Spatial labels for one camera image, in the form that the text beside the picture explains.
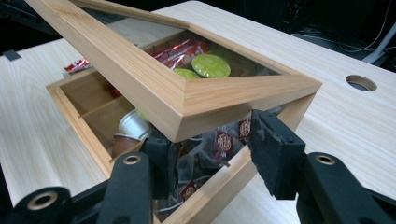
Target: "light wood tabletop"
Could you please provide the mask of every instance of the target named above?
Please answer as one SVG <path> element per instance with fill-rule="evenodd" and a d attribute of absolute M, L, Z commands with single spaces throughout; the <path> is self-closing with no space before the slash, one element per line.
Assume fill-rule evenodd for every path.
<path fill-rule="evenodd" d="M 197 1 L 155 13 L 187 21 L 323 83 L 296 133 L 306 152 L 334 155 L 367 189 L 396 199 L 396 74 Z M 49 95 L 81 55 L 64 39 L 0 58 L 0 162 L 11 200 L 48 186 L 76 195 L 106 179 Z M 349 76 L 372 80 L 359 91 Z M 213 223 L 299 223 L 295 202 L 272 198 L 259 175 Z"/>

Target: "wooden frame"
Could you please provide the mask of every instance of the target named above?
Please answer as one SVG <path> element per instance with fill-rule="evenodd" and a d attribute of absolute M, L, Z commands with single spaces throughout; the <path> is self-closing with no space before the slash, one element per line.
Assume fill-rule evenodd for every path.
<path fill-rule="evenodd" d="M 315 93 L 320 83 L 204 29 L 141 10 L 98 0 L 80 6 L 186 28 L 249 59 L 292 76 L 185 80 L 69 1 L 27 0 L 170 140 L 177 142 Z M 216 92 L 219 97 L 212 97 Z"/>

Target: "screw hole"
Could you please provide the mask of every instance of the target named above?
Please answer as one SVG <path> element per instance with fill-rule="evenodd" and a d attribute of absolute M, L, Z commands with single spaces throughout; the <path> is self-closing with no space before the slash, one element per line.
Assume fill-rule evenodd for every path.
<path fill-rule="evenodd" d="M 140 157 L 138 156 L 129 156 L 126 157 L 123 162 L 127 165 L 133 165 L 133 164 L 137 164 L 138 162 L 140 162 Z"/>
<path fill-rule="evenodd" d="M 33 211 L 46 208 L 58 199 L 58 194 L 55 191 L 48 191 L 36 195 L 28 204 L 27 208 Z"/>
<path fill-rule="evenodd" d="M 317 158 L 318 162 L 323 163 L 325 165 L 334 165 L 335 164 L 335 160 L 328 156 L 318 155 L 318 156 L 316 156 L 316 158 Z"/>

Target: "wooden box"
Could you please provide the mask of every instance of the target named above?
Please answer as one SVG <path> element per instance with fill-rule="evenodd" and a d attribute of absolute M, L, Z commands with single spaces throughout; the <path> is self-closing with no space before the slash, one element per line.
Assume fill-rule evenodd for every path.
<path fill-rule="evenodd" d="M 282 107 L 278 116 L 295 130 L 321 85 L 193 24 L 108 2 L 74 2 L 155 21 L 155 28 L 149 32 L 160 31 L 153 39 L 134 32 L 121 34 L 122 37 L 113 32 L 118 29 L 114 23 L 105 26 L 71 2 L 28 1 L 94 67 L 49 85 L 48 89 L 106 176 L 111 175 L 113 165 L 113 134 L 118 131 L 121 118 L 135 107 L 173 142 L 241 119 L 251 109 L 277 106 Z M 236 75 L 186 80 L 151 56 L 153 50 L 172 46 L 169 43 L 184 34 L 200 36 L 237 55 L 237 60 L 228 61 Z M 268 69 L 274 76 L 253 76 L 251 67 L 255 66 Z M 114 98 L 109 83 L 123 96 Z M 230 167 L 216 172 L 163 223 L 210 222 L 255 174 L 249 150 L 244 147 L 232 158 Z"/>

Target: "plastic wrapper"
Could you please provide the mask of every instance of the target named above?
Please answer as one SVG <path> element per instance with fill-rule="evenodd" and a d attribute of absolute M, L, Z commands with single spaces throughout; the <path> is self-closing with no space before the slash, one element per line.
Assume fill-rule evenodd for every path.
<path fill-rule="evenodd" d="M 250 119 L 241 119 L 202 134 L 201 143 L 191 152 L 200 157 L 203 169 L 219 169 L 244 147 L 250 136 Z"/>
<path fill-rule="evenodd" d="M 177 196 L 171 195 L 167 200 L 154 201 L 154 213 L 160 221 L 169 217 L 217 171 L 203 169 L 199 156 L 190 153 L 191 149 L 196 148 L 200 143 L 200 136 L 184 141 L 177 161 Z"/>
<path fill-rule="evenodd" d="M 75 61 L 71 64 L 69 64 L 67 67 L 64 67 L 64 70 L 69 73 L 70 75 L 75 74 L 78 71 L 87 69 L 92 67 L 91 63 L 88 62 L 86 59 L 80 59 L 78 61 Z"/>
<path fill-rule="evenodd" d="M 207 52 L 209 52 L 209 46 L 205 41 L 196 41 L 189 38 L 170 49 L 157 52 L 152 56 L 158 62 L 165 64 L 171 69 L 175 69 L 190 63 L 195 56 Z"/>

